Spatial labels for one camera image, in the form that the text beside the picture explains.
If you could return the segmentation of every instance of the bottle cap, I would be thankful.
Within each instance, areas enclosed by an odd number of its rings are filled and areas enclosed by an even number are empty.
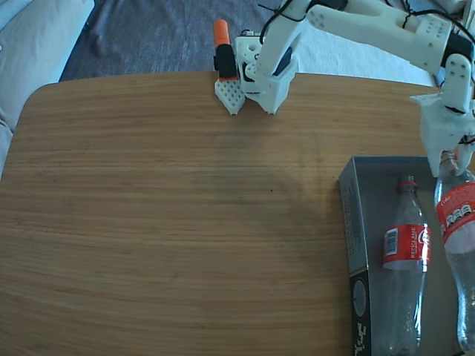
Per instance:
[[[416,183],[416,180],[414,179],[414,176],[411,176],[409,174],[404,175],[404,176],[400,176],[398,178],[398,184],[396,186],[396,189],[404,187],[404,186],[406,186],[406,187],[407,186],[413,186],[414,188],[417,188],[417,183]]]

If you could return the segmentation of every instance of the bottle neck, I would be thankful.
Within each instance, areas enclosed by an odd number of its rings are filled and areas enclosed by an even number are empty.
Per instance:
[[[403,185],[399,186],[397,191],[398,195],[414,195],[416,193],[417,188],[413,185]]]
[[[440,161],[440,176],[451,176],[457,172],[456,156],[453,151],[444,151]]]

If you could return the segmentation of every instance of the red bottle label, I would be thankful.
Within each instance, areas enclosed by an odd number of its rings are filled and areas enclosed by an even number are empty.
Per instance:
[[[384,233],[383,262],[415,260],[429,262],[430,229],[423,225],[399,225]]]
[[[475,183],[455,187],[436,207],[444,243],[458,228],[475,220]]]

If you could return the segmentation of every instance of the clear plastic bottle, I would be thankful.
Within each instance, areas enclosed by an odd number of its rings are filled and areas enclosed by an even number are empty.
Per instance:
[[[457,337],[475,352],[475,176],[458,172],[452,151],[442,154],[434,203],[459,298]]]
[[[430,259],[430,231],[412,176],[399,179],[393,227],[384,234],[385,300],[381,355],[412,356],[421,342],[421,306]]]

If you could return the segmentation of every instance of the black cable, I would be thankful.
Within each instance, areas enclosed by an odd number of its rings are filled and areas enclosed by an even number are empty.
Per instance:
[[[264,8],[264,9],[267,9],[267,10],[271,10],[271,11],[274,11],[274,15],[272,15],[270,17],[269,20],[267,20],[266,24],[264,25],[264,27],[262,27],[262,31],[261,31],[261,36],[259,37],[259,42],[261,43],[261,45],[263,45],[264,43],[264,36],[266,35],[266,32],[267,32],[267,29],[269,28],[270,24],[279,16],[283,16],[285,17],[286,19],[289,19],[291,21],[294,21],[294,22],[302,22],[305,17],[303,19],[299,19],[299,20],[296,20],[296,19],[292,19],[286,15],[284,15],[284,11],[290,6],[290,4],[292,3],[293,0],[287,0],[285,2],[284,5],[282,5],[281,7],[273,10],[269,7],[266,7],[266,6],[263,6],[263,5],[259,5],[260,7]]]
[[[407,1],[407,0],[401,0],[401,5],[402,5],[402,8],[403,8],[404,10],[406,10],[407,12],[410,11],[409,1]]]
[[[406,28],[407,21],[412,15],[413,15],[412,13],[407,14],[406,18],[404,19],[404,24],[402,24],[402,28]]]

